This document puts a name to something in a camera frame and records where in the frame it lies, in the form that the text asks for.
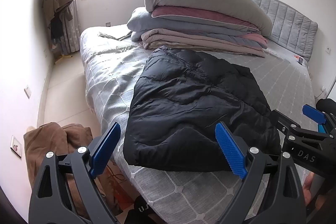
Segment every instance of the baseboard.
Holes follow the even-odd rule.
[[[40,105],[39,105],[39,110],[38,110],[38,113],[37,113],[36,127],[40,127],[41,125],[44,124],[45,105],[46,105],[46,102],[47,102],[49,82],[50,82],[50,78],[51,78],[51,72],[53,71],[53,67],[54,67],[54,60],[52,59],[50,64],[49,64],[47,76],[44,80],[44,84],[43,84],[43,88],[42,88],[42,92],[41,92]]]

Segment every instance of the hand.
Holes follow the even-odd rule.
[[[311,187],[311,183],[313,182],[313,177],[314,177],[314,173],[310,172],[309,175],[307,175],[304,181],[304,184],[302,186],[304,202],[306,203],[306,206],[311,201],[310,187]]]
[[[314,173],[310,172],[309,175],[307,175],[304,184],[302,186],[302,190],[303,190],[303,196],[304,196],[304,202],[306,203],[306,206],[309,204],[309,202],[312,199],[311,193],[310,193],[310,187],[311,187],[311,183],[313,181],[314,178]],[[325,203],[325,201],[327,200],[327,196],[326,195],[318,195],[316,202],[315,202],[315,208],[316,210],[321,209],[321,207],[323,206],[323,204]]]

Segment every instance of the stack of folded blankets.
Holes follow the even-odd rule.
[[[127,23],[132,41],[264,56],[270,18],[253,0],[145,0]]]

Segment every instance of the beige blanket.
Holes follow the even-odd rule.
[[[166,45],[170,48],[188,48],[198,51],[229,51],[265,57],[263,50],[256,50],[212,37],[184,34],[167,29],[150,30],[142,34],[141,38],[145,49],[156,49]]]

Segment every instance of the wall outlet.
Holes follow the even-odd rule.
[[[27,85],[25,88],[24,88],[24,91],[28,97],[28,99],[30,98],[30,96],[32,95],[32,91],[30,90],[29,86]]]

